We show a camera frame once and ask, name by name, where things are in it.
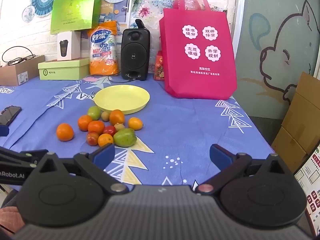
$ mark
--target cardboard box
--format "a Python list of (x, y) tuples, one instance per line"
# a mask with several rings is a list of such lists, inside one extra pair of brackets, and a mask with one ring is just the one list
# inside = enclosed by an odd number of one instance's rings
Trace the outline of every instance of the cardboard box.
[(299, 143), (283, 127), (280, 128), (271, 147), (280, 155), (292, 172), (295, 172), (308, 157)]
[(51, 34), (98, 26), (101, 0), (54, 0)]
[(0, 67), (0, 86), (19, 86), (39, 76), (38, 64), (44, 56), (37, 56), (16, 65)]
[(57, 61), (38, 64), (41, 80), (80, 80), (90, 74), (88, 58)]
[(164, 81), (162, 51), (158, 51), (156, 56), (154, 80)]
[(81, 32), (69, 31), (57, 35), (57, 60), (80, 58)]
[(308, 154), (320, 140), (320, 80), (302, 72), (282, 126)]

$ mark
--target orange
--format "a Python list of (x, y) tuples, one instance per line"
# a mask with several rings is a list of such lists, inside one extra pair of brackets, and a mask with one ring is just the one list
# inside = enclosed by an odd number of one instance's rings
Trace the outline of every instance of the orange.
[(105, 146), (107, 143), (113, 143), (113, 137), (108, 133), (100, 135), (98, 139), (99, 146)]
[(143, 126), (143, 122), (137, 117), (131, 117), (128, 121), (128, 127), (133, 130), (140, 130)]
[(109, 121), (110, 121), (111, 125), (115, 125), (116, 123), (124, 124), (124, 122), (125, 122), (124, 114), (119, 109), (113, 110), (110, 113)]
[(86, 132), (88, 130), (88, 125), (92, 122), (92, 117), (85, 114), (78, 119), (78, 127), (81, 131)]
[(88, 124), (88, 132), (95, 132), (98, 135), (103, 133), (104, 122), (103, 121), (92, 121)]
[(70, 141), (75, 133), (73, 132), (72, 127), (67, 123), (62, 123), (57, 127), (56, 131), (57, 137), (60, 141), (66, 142)]

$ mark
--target small red package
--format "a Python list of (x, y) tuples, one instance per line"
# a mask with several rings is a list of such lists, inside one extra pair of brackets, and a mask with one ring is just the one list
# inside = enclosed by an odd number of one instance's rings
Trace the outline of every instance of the small red package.
[(159, 50), (156, 57), (154, 80), (164, 81), (162, 51)]

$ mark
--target green gift box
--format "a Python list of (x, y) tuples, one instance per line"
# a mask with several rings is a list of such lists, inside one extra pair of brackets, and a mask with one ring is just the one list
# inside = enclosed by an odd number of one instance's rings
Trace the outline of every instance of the green gift box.
[(98, 26), (101, 0), (54, 0), (51, 34)]
[(89, 63), (88, 58), (41, 62), (39, 76), (41, 80), (80, 80), (90, 74)]

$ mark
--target yellow plate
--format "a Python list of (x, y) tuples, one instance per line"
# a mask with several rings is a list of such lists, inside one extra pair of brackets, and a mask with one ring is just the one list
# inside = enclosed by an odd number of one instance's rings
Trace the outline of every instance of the yellow plate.
[(149, 99), (149, 93), (141, 87), (116, 85), (100, 90), (93, 101), (103, 111), (119, 109), (124, 114), (132, 114), (144, 108)]

